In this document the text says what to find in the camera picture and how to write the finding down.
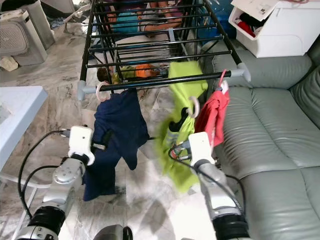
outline sofa cushion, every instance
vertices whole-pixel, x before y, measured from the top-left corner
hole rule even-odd
[[[320,66],[292,87],[291,93],[304,113],[320,128]]]
[[[242,182],[252,239],[320,238],[320,167],[261,172]]]
[[[231,77],[228,78],[230,86],[288,89],[299,82],[312,66],[306,55],[256,58],[247,50],[237,53],[250,71],[251,82],[248,83],[242,76]],[[231,55],[217,55],[212,62],[215,72],[237,68]]]
[[[222,145],[222,166],[229,167],[228,173],[244,178],[320,166],[320,130],[288,90],[231,87],[229,91]]]

